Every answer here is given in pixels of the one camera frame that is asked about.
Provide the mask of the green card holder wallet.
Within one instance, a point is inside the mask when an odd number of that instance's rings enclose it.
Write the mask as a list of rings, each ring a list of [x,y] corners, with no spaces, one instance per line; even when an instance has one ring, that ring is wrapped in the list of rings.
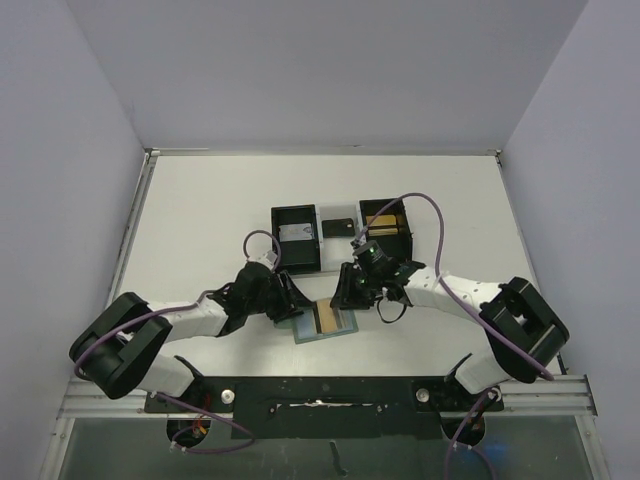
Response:
[[[295,317],[292,329],[296,344],[325,340],[359,330],[355,312],[333,308],[329,299],[315,301],[311,308]]]

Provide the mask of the gold striped card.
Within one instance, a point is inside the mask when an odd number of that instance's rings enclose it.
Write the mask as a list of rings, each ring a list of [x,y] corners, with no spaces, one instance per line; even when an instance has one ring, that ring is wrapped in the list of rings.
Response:
[[[315,302],[314,322],[316,333],[320,335],[334,334],[345,329],[340,312],[331,307],[330,299]]]

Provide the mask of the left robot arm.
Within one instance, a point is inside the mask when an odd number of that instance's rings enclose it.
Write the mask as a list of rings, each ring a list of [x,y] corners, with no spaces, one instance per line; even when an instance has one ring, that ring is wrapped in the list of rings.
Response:
[[[254,315],[278,324],[312,307],[287,272],[248,262],[234,281],[203,291],[191,303],[154,304],[134,292],[121,294],[76,338],[69,357],[75,375],[110,399],[141,389],[165,394],[177,408],[190,411],[203,399],[201,375],[188,361],[163,355],[165,344],[225,337]]]

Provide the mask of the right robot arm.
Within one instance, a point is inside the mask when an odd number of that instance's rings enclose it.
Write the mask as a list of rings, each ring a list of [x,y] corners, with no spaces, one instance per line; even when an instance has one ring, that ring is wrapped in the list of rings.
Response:
[[[456,277],[417,261],[387,256],[375,241],[356,248],[341,265],[331,307],[367,310],[383,299],[409,307],[434,308],[473,320],[489,346],[463,357],[445,384],[448,402],[469,408],[481,392],[515,379],[531,384],[545,378],[551,362],[570,338],[536,287],[514,277],[506,283]]]

